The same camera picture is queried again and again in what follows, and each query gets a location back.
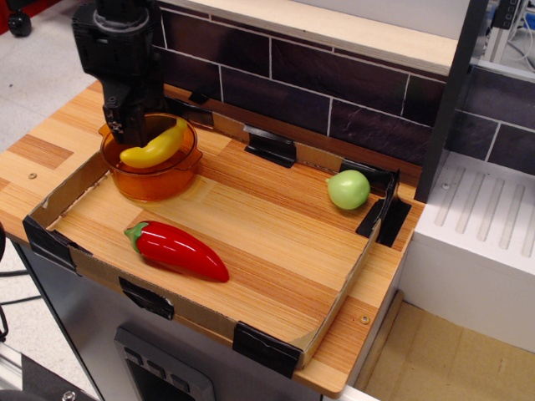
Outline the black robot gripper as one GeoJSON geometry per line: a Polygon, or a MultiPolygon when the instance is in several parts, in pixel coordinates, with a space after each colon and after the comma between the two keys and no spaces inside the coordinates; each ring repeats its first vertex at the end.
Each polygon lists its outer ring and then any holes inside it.
{"type": "Polygon", "coordinates": [[[82,68],[101,83],[105,122],[122,145],[148,144],[145,115],[165,108],[160,28],[157,3],[82,3],[72,18],[82,68]]]}

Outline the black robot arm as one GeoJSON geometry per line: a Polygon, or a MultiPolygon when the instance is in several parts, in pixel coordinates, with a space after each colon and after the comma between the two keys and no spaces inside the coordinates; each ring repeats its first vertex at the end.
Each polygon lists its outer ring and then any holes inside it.
{"type": "Polygon", "coordinates": [[[83,71],[104,94],[104,118],[115,140],[144,147],[155,136],[145,115],[165,106],[161,57],[153,39],[161,28],[156,1],[88,1],[72,18],[83,71]]]}

